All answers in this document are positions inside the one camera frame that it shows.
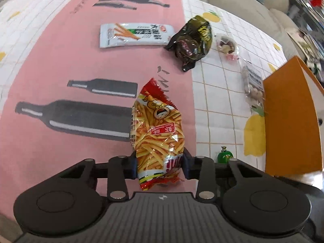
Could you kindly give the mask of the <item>red fries snack bag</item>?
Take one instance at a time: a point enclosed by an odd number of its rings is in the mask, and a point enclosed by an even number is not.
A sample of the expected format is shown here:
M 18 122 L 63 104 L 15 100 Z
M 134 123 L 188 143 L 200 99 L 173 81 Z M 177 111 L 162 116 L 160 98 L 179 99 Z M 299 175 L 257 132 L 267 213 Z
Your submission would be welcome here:
M 179 180 L 185 145 L 182 115 L 153 78 L 133 104 L 130 141 L 143 191 Z

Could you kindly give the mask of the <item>clear bag white balls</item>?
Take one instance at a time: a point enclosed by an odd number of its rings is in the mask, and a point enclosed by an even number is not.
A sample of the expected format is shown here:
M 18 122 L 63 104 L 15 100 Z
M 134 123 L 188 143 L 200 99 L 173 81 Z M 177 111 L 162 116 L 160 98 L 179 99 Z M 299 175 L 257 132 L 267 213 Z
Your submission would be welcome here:
M 263 108 L 265 90 L 261 72 L 252 63 L 240 59 L 244 92 L 251 106 Z

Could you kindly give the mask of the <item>green sausage snack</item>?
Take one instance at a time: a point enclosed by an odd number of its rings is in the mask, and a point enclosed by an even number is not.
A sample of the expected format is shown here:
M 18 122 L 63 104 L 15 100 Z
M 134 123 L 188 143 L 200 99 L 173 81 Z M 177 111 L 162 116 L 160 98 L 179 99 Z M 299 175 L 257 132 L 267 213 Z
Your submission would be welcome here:
M 217 156 L 217 162 L 226 164 L 232 158 L 233 158 L 233 154 L 227 150 L 226 146 L 222 146 L 221 151 L 219 152 L 219 154 Z

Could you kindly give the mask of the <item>pink white patterned tablecloth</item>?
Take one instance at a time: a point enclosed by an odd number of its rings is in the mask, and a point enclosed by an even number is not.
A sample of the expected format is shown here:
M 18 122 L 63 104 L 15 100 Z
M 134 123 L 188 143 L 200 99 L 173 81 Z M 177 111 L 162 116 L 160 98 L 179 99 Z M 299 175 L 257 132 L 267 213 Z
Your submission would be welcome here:
M 8 0 L 1 6 L 1 214 L 13 218 L 28 188 L 86 158 L 132 152 L 130 118 L 101 115 L 96 104 L 131 108 L 154 78 L 182 114 L 185 146 L 215 158 L 222 145 L 243 153 L 250 108 L 241 68 L 212 46 L 183 72 L 162 46 L 100 48 L 100 26 L 147 22 L 182 28 L 206 16 L 213 34 L 233 37 L 242 58 L 268 77 L 296 55 L 284 32 L 259 29 L 242 2 L 200 0 Z

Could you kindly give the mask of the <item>dark green snack bag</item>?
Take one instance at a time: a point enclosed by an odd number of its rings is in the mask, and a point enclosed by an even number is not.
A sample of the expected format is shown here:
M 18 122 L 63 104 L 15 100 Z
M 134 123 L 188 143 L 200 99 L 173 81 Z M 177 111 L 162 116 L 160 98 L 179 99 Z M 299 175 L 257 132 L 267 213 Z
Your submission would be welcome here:
M 187 72 L 209 53 L 212 42 L 213 34 L 209 22 L 196 15 L 171 37 L 164 48 L 174 52 L 175 57 L 182 62 L 182 71 Z

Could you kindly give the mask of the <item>small clear jelly cup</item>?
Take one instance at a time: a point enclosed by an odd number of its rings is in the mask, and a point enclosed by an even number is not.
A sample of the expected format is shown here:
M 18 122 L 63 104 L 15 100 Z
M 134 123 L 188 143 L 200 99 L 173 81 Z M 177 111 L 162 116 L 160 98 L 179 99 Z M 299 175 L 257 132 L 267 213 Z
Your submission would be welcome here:
M 223 53 L 227 59 L 230 60 L 239 59 L 239 48 L 234 39 L 220 33 L 215 35 L 215 39 L 216 39 L 217 50 Z

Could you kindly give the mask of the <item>orange white storage box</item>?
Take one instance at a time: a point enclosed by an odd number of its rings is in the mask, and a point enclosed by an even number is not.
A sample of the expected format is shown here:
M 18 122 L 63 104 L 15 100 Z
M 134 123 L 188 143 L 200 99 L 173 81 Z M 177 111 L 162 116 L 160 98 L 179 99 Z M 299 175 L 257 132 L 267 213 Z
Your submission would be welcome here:
M 264 80 L 265 172 L 293 176 L 323 170 L 323 87 L 291 58 Z

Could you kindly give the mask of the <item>white carrot stick packet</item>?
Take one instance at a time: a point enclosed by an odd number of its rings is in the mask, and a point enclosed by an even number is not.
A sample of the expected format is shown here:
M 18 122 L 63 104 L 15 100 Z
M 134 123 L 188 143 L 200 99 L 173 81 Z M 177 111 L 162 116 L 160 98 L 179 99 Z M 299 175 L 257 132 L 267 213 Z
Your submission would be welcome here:
M 100 26 L 99 47 L 166 46 L 175 34 L 171 25 L 111 23 Z

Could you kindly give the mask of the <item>pile of magazines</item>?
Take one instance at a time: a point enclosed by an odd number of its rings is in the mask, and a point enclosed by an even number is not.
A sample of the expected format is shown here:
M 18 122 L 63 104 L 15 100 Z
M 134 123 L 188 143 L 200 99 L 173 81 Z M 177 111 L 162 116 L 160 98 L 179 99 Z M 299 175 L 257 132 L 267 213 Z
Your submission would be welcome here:
M 310 0 L 289 0 L 287 15 L 298 31 L 289 32 L 306 58 L 306 65 L 323 83 L 323 9 L 313 7 Z

